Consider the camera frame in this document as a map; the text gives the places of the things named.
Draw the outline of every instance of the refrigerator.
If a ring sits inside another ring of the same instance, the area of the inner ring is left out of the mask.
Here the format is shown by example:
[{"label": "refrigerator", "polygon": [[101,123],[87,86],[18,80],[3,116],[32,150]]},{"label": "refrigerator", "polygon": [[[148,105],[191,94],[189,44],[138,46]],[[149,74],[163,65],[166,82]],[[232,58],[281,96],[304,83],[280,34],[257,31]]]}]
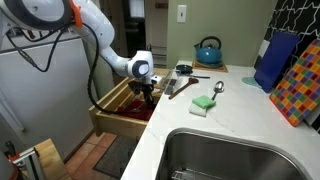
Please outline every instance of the refrigerator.
[{"label": "refrigerator", "polygon": [[[44,68],[51,47],[49,43],[25,51]],[[51,138],[62,159],[70,155],[93,129],[88,75],[80,38],[58,43],[47,73],[33,68],[17,51],[1,53],[0,150],[6,150],[7,140],[22,151]]]}]

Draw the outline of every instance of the light switch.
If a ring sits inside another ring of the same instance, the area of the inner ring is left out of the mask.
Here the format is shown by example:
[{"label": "light switch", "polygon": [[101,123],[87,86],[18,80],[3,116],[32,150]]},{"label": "light switch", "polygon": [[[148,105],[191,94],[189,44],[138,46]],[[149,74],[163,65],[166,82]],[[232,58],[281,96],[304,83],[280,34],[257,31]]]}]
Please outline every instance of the light switch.
[{"label": "light switch", "polygon": [[187,17],[187,5],[178,5],[177,22],[185,23]]}]

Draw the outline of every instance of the blue cutting board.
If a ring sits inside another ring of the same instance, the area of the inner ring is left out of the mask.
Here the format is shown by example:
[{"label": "blue cutting board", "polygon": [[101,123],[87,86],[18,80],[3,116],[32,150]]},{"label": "blue cutting board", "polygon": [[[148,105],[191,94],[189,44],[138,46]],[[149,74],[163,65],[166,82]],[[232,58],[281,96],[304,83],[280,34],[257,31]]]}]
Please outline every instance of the blue cutting board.
[{"label": "blue cutting board", "polygon": [[272,90],[274,83],[299,39],[298,35],[284,32],[276,32],[273,35],[269,47],[254,75],[255,80],[264,92],[268,93]]}]

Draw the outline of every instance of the kettle handle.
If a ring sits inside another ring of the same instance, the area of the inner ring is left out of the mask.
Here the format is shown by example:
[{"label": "kettle handle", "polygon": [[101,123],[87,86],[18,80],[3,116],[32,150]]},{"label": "kettle handle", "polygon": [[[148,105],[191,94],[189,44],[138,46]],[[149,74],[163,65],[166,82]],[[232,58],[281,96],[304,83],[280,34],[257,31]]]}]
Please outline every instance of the kettle handle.
[{"label": "kettle handle", "polygon": [[202,44],[204,43],[204,41],[209,40],[209,39],[214,39],[214,40],[216,40],[216,41],[218,42],[218,44],[219,44],[218,49],[221,49],[222,43],[221,43],[220,39],[217,38],[217,37],[215,37],[215,36],[208,36],[208,37],[204,38],[204,39],[200,42],[200,48],[203,47]]}]

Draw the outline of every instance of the green sponge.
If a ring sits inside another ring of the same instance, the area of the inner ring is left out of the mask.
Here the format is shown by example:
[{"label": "green sponge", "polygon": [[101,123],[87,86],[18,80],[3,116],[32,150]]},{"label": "green sponge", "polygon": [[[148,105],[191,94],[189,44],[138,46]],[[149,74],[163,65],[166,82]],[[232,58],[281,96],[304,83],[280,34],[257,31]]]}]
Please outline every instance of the green sponge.
[{"label": "green sponge", "polygon": [[207,109],[208,107],[216,105],[216,101],[211,100],[208,96],[200,96],[198,98],[192,99],[192,103],[196,104],[202,109]]}]

